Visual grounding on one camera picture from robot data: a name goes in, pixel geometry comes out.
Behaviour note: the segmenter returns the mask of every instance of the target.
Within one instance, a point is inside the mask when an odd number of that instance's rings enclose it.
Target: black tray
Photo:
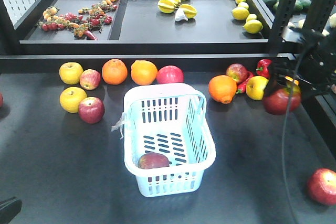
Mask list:
[[[258,3],[247,0],[264,28],[260,34],[244,32],[244,22],[234,20],[234,0],[190,0],[198,10],[194,19],[176,23],[174,15],[157,8],[158,0],[120,0],[112,13],[114,21],[94,32],[98,41],[76,39],[69,31],[44,32],[34,25],[50,5],[60,13],[77,13],[100,0],[38,0],[17,23],[15,29],[26,55],[83,54],[218,54],[267,52],[271,21]]]

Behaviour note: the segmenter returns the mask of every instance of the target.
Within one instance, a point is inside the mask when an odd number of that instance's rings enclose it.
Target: yellow apple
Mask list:
[[[77,84],[82,73],[83,68],[77,62],[67,62],[59,68],[61,80],[69,85]]]
[[[59,103],[65,111],[69,113],[78,113],[79,103],[86,97],[87,95],[84,89],[70,87],[61,93]]]
[[[264,96],[264,89],[268,79],[263,76],[253,76],[246,84],[246,94],[253,100],[260,101]]]

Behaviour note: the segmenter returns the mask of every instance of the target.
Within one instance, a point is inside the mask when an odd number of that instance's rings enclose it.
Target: robotic arm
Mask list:
[[[269,67],[270,79],[264,95],[272,94],[278,85],[286,85],[286,76],[299,81],[302,99],[327,94],[336,83],[336,29],[330,35],[320,32],[291,28],[300,33],[303,45],[297,61],[273,62]]]

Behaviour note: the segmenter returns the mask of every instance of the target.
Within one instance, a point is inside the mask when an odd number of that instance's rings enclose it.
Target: orange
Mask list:
[[[127,67],[119,59],[107,61],[102,69],[101,76],[107,84],[119,85],[127,78]]]
[[[216,101],[224,104],[231,103],[237,91],[237,83],[226,75],[215,76],[209,82],[209,94]]]
[[[156,78],[158,69],[147,60],[136,60],[131,66],[132,80],[138,85],[150,85]]]

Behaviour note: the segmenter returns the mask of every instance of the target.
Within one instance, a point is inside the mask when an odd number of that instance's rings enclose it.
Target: table surface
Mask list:
[[[197,191],[154,198],[139,193],[124,166],[120,132],[110,132],[124,94],[136,86],[130,78],[87,91],[106,106],[103,120],[90,125],[60,107],[68,85],[56,73],[1,74],[0,200],[23,201],[11,223],[294,223],[281,170],[284,117],[267,114],[245,94],[231,104],[213,101],[207,84],[217,74],[185,74],[185,83],[207,98],[215,162]],[[285,163],[299,223],[334,224],[336,208],[306,194],[313,171],[336,169],[336,162],[303,107],[288,118]]]

